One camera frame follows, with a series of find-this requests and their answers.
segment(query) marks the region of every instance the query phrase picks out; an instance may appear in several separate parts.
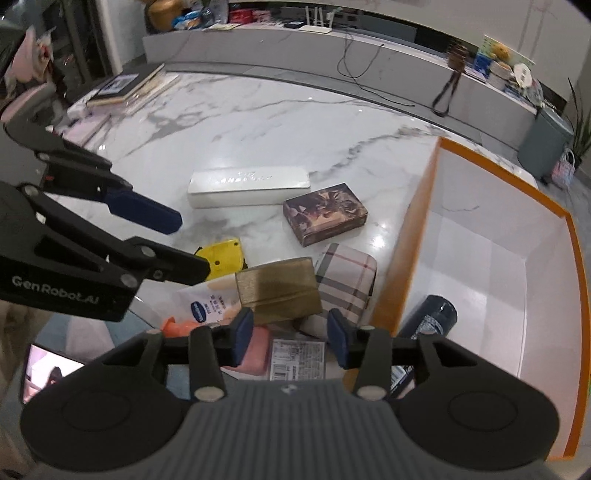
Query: green leaves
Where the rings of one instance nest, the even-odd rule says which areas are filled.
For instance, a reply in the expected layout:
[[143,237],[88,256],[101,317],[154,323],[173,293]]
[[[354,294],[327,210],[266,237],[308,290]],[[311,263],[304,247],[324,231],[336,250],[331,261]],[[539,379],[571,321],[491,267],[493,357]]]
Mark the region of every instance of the green leaves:
[[576,157],[582,158],[591,148],[591,110],[585,115],[583,99],[577,97],[572,82],[569,79],[570,91],[573,95],[574,109],[577,112],[576,122],[573,124],[573,153]]

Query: checkered cloth bag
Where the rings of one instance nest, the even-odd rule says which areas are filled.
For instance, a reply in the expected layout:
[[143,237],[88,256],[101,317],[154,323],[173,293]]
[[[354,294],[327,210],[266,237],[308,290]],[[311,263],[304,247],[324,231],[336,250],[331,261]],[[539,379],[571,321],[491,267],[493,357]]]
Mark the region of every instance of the checkered cloth bag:
[[552,170],[552,182],[557,187],[568,190],[573,182],[574,171],[574,153],[567,148]]
[[359,323],[374,288],[377,262],[371,255],[341,244],[330,244],[314,264],[322,313],[295,321],[295,327],[328,340],[326,318],[339,309],[347,320]]

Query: yellow package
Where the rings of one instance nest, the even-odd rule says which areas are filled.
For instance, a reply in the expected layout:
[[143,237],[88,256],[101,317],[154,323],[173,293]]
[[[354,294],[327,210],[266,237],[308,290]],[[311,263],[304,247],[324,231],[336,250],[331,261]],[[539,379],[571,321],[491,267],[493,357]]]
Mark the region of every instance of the yellow package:
[[205,258],[209,262],[211,272],[206,280],[213,280],[247,268],[242,245],[238,238],[199,248],[195,255]]

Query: stack of books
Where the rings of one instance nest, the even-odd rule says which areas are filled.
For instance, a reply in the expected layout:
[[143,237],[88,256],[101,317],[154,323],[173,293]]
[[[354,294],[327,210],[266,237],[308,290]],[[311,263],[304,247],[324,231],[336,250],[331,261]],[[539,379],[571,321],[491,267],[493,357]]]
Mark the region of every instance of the stack of books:
[[83,102],[93,115],[133,115],[150,100],[178,82],[177,73],[167,73],[164,64],[146,64],[125,69]]

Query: blue label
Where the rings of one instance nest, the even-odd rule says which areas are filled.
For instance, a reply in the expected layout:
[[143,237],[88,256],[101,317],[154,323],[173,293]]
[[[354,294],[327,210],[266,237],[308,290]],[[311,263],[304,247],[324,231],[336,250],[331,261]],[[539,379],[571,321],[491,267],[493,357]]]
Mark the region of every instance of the blue label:
[[195,317],[195,320],[197,320],[199,323],[204,323],[206,318],[207,318],[207,314],[205,313],[205,309],[203,308],[203,305],[201,305],[198,301],[194,301],[191,304],[191,312],[193,314],[193,316]]

